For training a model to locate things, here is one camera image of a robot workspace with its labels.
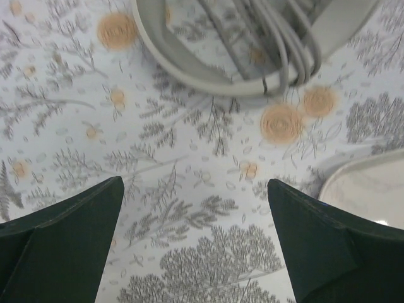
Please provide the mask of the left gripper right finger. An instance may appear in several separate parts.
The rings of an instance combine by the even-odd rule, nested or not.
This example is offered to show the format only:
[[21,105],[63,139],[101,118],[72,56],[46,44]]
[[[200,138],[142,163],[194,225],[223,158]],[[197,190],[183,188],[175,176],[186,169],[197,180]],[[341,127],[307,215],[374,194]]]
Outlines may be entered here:
[[268,201],[297,302],[403,302],[403,230],[278,180]]

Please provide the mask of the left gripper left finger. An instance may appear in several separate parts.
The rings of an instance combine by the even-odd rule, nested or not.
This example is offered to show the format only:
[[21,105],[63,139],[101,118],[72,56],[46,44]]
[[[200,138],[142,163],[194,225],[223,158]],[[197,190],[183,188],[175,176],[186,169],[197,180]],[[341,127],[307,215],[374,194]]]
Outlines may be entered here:
[[124,196],[115,176],[1,224],[1,302],[95,302]]

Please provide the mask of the grey white headphones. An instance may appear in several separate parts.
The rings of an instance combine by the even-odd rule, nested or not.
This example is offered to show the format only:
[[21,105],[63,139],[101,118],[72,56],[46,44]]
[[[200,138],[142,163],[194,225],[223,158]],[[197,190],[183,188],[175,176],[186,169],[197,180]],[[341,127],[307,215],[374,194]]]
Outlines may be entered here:
[[157,62],[178,81],[227,97],[277,96],[309,82],[325,59],[352,38],[373,15],[378,1],[235,1],[250,34],[271,64],[252,78],[242,66],[219,17],[200,6],[213,23],[242,81],[234,82],[199,60],[168,28],[165,1],[133,1],[140,37]]

